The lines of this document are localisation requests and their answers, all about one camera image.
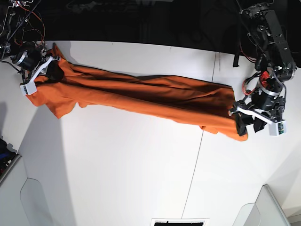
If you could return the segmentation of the orange t-shirt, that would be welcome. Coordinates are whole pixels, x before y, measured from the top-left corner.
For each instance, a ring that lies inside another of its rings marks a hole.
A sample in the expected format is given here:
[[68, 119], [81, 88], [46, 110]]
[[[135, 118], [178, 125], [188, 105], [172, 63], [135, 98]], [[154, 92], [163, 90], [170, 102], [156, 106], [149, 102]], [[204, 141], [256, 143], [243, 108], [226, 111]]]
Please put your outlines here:
[[57, 45], [49, 53], [61, 58], [58, 66], [63, 76], [59, 81], [39, 76], [35, 79], [37, 91], [28, 99], [35, 106], [46, 105], [57, 118], [70, 113], [75, 105], [104, 105], [197, 125], [237, 141], [248, 138], [238, 133], [235, 117], [228, 114], [235, 101], [230, 86], [174, 75], [134, 77], [74, 65]]

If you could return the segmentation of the clear panel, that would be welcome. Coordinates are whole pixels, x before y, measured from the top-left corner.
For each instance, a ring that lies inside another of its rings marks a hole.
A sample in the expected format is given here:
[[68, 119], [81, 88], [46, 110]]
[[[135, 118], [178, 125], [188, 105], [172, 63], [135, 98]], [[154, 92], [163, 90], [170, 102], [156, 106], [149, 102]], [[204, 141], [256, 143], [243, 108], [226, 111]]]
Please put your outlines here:
[[244, 205], [233, 226], [290, 226], [269, 185], [262, 186], [254, 203]]
[[53, 226], [43, 187], [38, 180], [27, 178], [20, 191], [20, 199], [31, 226]]

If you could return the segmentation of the clear panel bottom right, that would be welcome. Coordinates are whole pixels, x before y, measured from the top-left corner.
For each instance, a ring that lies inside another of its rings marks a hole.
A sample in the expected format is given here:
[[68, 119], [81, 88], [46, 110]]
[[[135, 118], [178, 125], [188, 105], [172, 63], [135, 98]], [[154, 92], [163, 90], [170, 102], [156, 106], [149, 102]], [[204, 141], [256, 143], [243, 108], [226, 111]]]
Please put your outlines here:
[[290, 226], [269, 185], [262, 186], [254, 203], [244, 205], [233, 226]]

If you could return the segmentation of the clear panel bottom left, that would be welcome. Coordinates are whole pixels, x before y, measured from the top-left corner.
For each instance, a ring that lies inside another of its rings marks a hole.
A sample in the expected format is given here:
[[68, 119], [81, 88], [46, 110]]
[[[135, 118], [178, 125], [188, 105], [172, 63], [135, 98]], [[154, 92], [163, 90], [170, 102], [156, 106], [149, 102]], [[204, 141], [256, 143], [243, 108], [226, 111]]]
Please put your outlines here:
[[53, 226], [43, 187], [38, 180], [27, 178], [20, 191], [20, 199], [31, 226]]

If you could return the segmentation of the white tray bottom centre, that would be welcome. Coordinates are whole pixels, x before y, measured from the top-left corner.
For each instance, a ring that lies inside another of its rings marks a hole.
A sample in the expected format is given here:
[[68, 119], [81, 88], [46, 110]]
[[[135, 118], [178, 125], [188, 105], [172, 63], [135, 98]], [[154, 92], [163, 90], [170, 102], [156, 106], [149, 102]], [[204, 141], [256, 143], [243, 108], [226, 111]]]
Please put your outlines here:
[[207, 226], [210, 222], [209, 218], [185, 218], [185, 219], [171, 219], [171, 218], [153, 218], [151, 226]]

